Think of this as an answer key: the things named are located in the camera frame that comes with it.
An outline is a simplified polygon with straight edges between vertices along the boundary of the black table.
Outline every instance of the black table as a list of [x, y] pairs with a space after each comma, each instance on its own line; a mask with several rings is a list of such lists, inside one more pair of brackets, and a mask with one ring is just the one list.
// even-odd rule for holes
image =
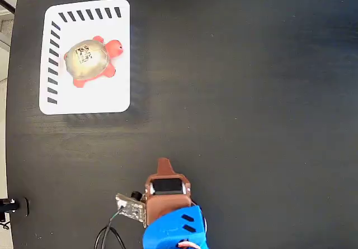
[[[11, 218], [15, 249], [91, 248], [114, 195], [143, 190], [162, 156], [211, 248], [358, 246], [358, 0], [128, 0], [130, 109], [46, 116], [44, 13], [79, 1], [18, 0], [8, 193], [32, 206]], [[140, 223], [114, 226], [141, 248]]]

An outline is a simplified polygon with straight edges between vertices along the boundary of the black clamp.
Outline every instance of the black clamp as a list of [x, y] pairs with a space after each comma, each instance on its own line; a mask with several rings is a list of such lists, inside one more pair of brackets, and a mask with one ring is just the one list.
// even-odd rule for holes
[[0, 225], [3, 229], [9, 230], [8, 224], [10, 221], [6, 222], [6, 213], [15, 213], [16, 211], [22, 211], [25, 216], [29, 215], [29, 201], [26, 198], [21, 198], [19, 200], [14, 199], [0, 199]]

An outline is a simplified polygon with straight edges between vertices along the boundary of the blue gripper part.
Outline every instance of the blue gripper part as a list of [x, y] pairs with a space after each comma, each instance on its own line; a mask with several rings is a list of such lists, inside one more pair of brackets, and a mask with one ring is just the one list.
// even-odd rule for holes
[[199, 206], [175, 210], [148, 226], [143, 235], [144, 249], [178, 249], [179, 242], [188, 240], [209, 249], [205, 223]]

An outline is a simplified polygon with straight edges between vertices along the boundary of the toy turtle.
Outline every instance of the toy turtle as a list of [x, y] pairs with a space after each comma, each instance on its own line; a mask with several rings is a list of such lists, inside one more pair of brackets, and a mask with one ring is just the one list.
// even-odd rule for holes
[[118, 40], [103, 44], [103, 38], [95, 36], [92, 40], [82, 41], [66, 52], [64, 60], [67, 72], [73, 77], [73, 84], [83, 88], [87, 81], [101, 76], [113, 77], [116, 69], [111, 64], [111, 58], [123, 53], [123, 47]]

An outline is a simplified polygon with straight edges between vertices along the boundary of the black cable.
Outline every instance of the black cable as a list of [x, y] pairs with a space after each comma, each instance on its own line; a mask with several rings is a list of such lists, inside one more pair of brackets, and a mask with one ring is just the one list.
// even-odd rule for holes
[[[94, 249], [98, 248], [98, 243], [100, 241], [100, 238], [102, 236], [102, 234], [104, 233], [104, 231], [106, 230], [107, 227], [104, 227], [101, 229], [101, 231], [98, 233], [97, 237], [96, 237], [96, 241], [95, 241], [95, 246]], [[122, 247], [122, 249], [126, 249], [123, 240], [121, 239], [121, 237], [119, 236], [117, 230], [113, 227], [110, 227], [110, 232], [113, 233], [113, 235], [117, 238], [117, 241], [119, 243], [119, 245]]]
[[121, 209], [119, 209], [112, 217], [111, 219], [109, 220], [108, 222], [108, 225], [105, 226], [104, 228], [102, 228], [100, 230], [100, 232], [98, 233], [97, 237], [96, 237], [96, 241], [95, 241], [95, 246], [94, 246], [94, 249], [97, 249], [98, 248], [98, 243], [100, 241], [100, 238], [103, 234], [103, 239], [102, 239], [102, 242], [101, 242], [101, 249], [102, 248], [105, 248], [106, 246], [106, 240], [107, 240], [107, 235], [110, 232], [113, 233], [113, 235], [116, 237], [119, 245], [122, 247], [122, 249], [126, 249], [125, 245], [124, 245], [124, 242], [122, 241], [121, 237], [119, 236], [117, 230], [113, 227], [111, 227], [111, 224], [112, 224], [112, 220], [121, 212]]
[[10, 229], [9, 226], [8, 226], [9, 223], [10, 223], [10, 221], [9, 221], [9, 222], [6, 222], [5, 224], [0, 223], [0, 225], [2, 225], [2, 228], [3, 228], [3, 229], [6, 229], [6, 230], [8, 231], [8, 230]]

